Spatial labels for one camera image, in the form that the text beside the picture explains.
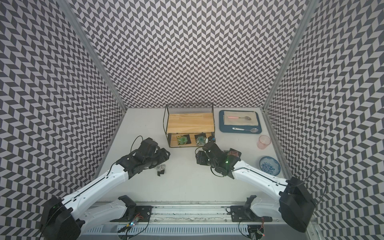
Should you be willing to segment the white floral tea bag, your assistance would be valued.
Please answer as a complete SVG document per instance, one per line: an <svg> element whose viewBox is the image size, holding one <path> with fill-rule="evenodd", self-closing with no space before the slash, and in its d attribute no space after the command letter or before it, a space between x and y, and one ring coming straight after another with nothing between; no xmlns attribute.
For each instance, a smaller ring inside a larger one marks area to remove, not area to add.
<svg viewBox="0 0 384 240"><path fill-rule="evenodd" d="M157 169L157 176L160 177L161 175L165 174L166 165L158 165L156 169Z"/></svg>

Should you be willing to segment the black wire wooden shelf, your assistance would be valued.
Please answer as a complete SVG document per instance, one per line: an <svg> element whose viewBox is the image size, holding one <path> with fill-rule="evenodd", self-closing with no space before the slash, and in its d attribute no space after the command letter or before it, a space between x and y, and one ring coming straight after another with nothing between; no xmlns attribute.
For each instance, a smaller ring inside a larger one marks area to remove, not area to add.
<svg viewBox="0 0 384 240"><path fill-rule="evenodd" d="M195 135L205 133L207 142L215 139L214 104L167 104L163 116L163 129L171 148L202 147L196 146ZM179 135L190 135L192 143L178 146L176 136Z"/></svg>

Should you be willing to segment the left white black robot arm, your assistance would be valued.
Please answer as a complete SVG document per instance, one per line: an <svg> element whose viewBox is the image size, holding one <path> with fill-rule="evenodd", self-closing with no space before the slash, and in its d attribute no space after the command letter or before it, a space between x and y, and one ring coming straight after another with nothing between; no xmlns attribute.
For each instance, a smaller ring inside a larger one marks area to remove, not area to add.
<svg viewBox="0 0 384 240"><path fill-rule="evenodd" d="M137 204L128 196L100 207L93 204L118 185L143 170L154 169L170 158L170 152L160 148L151 138L113 163L110 169L79 190L63 197L53 196L43 207L40 236L46 240L76 240L89 229L110 221L128 222L129 226L142 219Z"/></svg>

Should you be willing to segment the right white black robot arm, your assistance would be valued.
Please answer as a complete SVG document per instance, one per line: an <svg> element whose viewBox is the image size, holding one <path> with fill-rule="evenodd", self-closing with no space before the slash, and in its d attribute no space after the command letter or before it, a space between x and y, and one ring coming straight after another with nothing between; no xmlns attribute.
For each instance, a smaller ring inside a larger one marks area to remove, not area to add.
<svg viewBox="0 0 384 240"><path fill-rule="evenodd" d="M294 230L304 233L311 222L316 200L305 183L295 177L289 180L267 174L241 159L241 153L230 149L222 151L215 142L208 142L195 152L197 164L209 166L217 177L229 177L259 188L271 201L249 197L245 215L281 219Z"/></svg>

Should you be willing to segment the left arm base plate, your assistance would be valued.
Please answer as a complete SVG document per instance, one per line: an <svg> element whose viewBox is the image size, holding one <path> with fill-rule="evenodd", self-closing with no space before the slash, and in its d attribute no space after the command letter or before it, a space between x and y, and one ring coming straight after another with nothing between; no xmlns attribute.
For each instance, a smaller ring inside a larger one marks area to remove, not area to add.
<svg viewBox="0 0 384 240"><path fill-rule="evenodd" d="M134 218L139 218L139 223L148 222L152 215L153 206L136 206L135 208L128 208L124 215L111 222L132 222Z"/></svg>

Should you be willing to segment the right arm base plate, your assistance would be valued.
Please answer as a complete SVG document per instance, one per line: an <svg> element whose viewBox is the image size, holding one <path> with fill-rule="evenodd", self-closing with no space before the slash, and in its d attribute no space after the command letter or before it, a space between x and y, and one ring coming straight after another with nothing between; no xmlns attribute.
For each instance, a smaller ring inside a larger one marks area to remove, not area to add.
<svg viewBox="0 0 384 240"><path fill-rule="evenodd" d="M272 222L273 218L271 217L259 217L253 213L250 209L244 208L244 206L230 206L226 208L227 214L230 215L232 222Z"/></svg>

